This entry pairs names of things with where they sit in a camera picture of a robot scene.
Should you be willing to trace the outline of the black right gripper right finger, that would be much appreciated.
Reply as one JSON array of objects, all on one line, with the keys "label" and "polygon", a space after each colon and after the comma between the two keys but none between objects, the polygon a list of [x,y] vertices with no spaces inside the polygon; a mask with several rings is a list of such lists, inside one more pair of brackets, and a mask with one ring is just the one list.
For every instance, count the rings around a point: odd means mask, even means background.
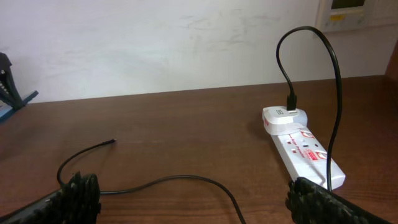
[{"label": "black right gripper right finger", "polygon": [[389,223],[304,177],[289,182],[285,206],[298,224]]}]

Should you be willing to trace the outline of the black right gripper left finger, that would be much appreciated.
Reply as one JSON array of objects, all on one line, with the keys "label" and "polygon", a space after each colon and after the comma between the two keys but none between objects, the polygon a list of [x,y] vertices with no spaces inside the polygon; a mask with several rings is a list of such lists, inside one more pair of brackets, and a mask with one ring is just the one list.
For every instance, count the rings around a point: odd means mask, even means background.
[{"label": "black right gripper left finger", "polygon": [[2,216],[1,224],[94,224],[100,211],[97,176],[78,172],[58,190]]}]

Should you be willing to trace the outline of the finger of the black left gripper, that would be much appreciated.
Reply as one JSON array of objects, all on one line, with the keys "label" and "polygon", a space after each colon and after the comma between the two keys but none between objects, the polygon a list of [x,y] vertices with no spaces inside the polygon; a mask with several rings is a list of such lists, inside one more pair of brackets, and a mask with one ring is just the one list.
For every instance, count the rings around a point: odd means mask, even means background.
[{"label": "finger of the black left gripper", "polygon": [[25,106],[18,93],[11,72],[11,61],[1,52],[1,101],[15,110]]}]

